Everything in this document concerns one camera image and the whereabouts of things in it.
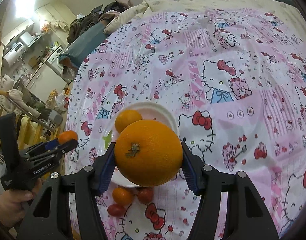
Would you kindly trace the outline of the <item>left hand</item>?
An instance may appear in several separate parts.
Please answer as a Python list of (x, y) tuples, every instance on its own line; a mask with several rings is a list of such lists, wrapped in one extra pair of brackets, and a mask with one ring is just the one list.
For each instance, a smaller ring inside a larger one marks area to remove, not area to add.
[(33, 200), (43, 186), (39, 178), (32, 191), (7, 190), (0, 194), (0, 222), (6, 228), (12, 228), (26, 214), (23, 203)]

